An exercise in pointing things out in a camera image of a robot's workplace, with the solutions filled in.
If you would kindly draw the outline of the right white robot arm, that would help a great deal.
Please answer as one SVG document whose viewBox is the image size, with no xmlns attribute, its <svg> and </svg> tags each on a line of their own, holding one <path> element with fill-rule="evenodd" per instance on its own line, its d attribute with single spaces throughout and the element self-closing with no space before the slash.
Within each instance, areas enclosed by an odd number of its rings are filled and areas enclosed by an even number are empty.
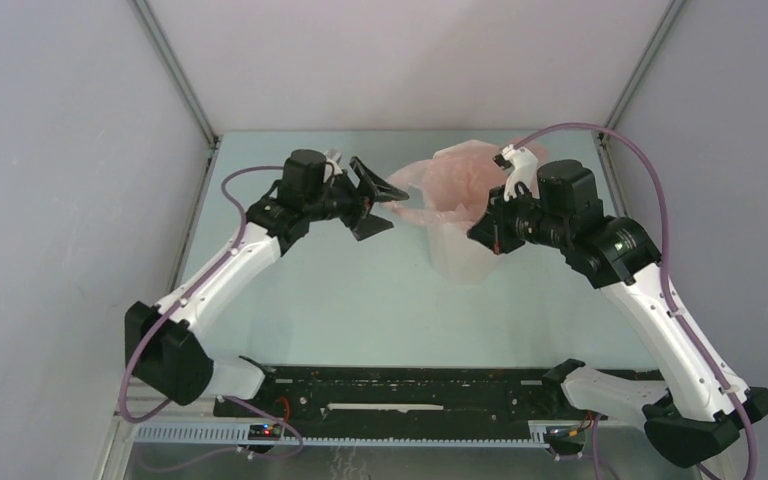
<svg viewBox="0 0 768 480">
<path fill-rule="evenodd" d="M 628 318 L 660 372 L 633 381 L 569 359 L 543 378 L 545 411 L 586 410 L 641 430 L 670 463 L 689 468 L 721 454 L 768 414 L 768 389 L 751 387 L 717 355 L 683 311 L 645 229 L 604 211 L 593 172 L 572 159 L 536 169 L 536 192 L 519 180 L 493 187 L 468 237 L 495 254 L 535 244 L 566 264 Z"/>
</svg>

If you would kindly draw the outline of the white paper trash bin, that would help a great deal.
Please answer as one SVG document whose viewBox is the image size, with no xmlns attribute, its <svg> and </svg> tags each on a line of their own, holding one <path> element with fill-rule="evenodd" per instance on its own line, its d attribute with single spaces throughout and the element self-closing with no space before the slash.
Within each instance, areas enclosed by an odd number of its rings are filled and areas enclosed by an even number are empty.
<svg viewBox="0 0 768 480">
<path fill-rule="evenodd" d="M 496 267 L 499 257 L 467 237 L 468 222 L 438 223 L 426 228 L 433 268 L 457 285 L 480 284 Z"/>
</svg>

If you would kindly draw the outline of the pink plastic trash bag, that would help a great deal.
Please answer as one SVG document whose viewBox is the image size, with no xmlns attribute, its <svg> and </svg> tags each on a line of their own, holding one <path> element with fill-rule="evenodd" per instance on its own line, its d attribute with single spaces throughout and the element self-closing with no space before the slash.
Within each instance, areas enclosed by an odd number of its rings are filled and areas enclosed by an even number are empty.
<svg viewBox="0 0 768 480">
<path fill-rule="evenodd" d="M 411 163 L 387 182 L 419 198 L 386 202 L 383 207 L 412 225 L 453 224 L 466 231 L 484 214 L 489 191 L 508 179 L 494 162 L 499 153 L 497 145 L 469 140 Z"/>
</svg>

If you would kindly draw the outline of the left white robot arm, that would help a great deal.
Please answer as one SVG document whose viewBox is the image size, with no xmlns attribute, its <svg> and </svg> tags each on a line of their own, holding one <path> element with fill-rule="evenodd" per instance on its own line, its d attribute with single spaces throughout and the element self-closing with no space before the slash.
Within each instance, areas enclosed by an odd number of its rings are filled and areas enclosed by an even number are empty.
<svg viewBox="0 0 768 480">
<path fill-rule="evenodd" d="M 125 313 L 125 376 L 143 381 L 168 403 L 233 396 L 252 416 L 271 412 L 276 390 L 264 382 L 264 368 L 242 356 L 221 358 L 206 346 L 223 310 L 311 224 L 338 220 L 362 241 L 393 226 L 372 214 L 374 205 L 409 197 L 357 157 L 343 169 L 336 156 L 298 149 L 279 170 L 280 177 L 248 208 L 223 187 L 239 214 L 229 240 L 175 290 L 152 304 L 137 301 Z"/>
</svg>

